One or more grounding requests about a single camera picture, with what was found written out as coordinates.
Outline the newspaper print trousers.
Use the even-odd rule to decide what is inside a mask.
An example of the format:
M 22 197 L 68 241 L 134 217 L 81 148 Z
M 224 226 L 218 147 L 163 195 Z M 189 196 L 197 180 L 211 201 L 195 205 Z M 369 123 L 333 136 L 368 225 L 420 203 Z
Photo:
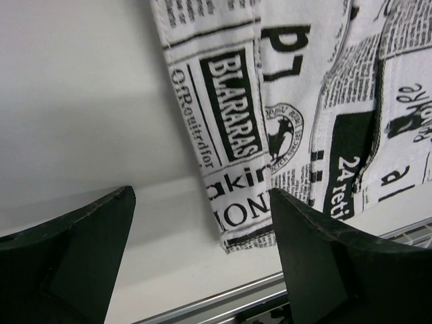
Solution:
M 339 221 L 431 181 L 430 1 L 153 1 L 227 253 L 279 188 Z

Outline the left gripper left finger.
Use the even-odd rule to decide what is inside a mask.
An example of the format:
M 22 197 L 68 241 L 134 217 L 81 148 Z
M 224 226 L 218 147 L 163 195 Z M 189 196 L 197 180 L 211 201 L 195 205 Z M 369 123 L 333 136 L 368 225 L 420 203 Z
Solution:
M 104 323 L 135 207 L 124 186 L 1 237 L 1 322 Z

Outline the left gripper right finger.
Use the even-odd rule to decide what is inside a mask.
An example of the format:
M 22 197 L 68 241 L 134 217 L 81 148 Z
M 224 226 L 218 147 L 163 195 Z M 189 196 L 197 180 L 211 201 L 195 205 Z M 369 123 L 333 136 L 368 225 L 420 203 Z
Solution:
M 373 236 L 269 193 L 295 323 L 430 323 L 431 251 Z

